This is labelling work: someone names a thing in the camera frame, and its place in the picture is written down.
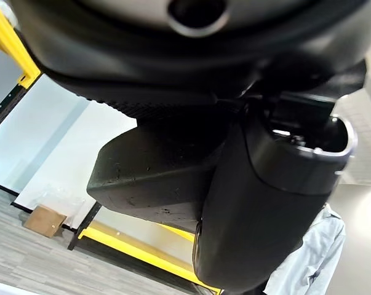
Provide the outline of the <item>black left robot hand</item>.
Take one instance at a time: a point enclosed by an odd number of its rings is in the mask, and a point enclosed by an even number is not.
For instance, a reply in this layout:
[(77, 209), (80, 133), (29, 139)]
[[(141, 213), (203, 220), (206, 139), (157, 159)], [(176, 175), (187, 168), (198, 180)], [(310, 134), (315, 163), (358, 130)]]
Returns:
[(294, 250), (357, 144), (371, 1), (12, 1), (38, 68), (137, 126), (87, 193), (196, 236), (203, 283), (239, 294)]

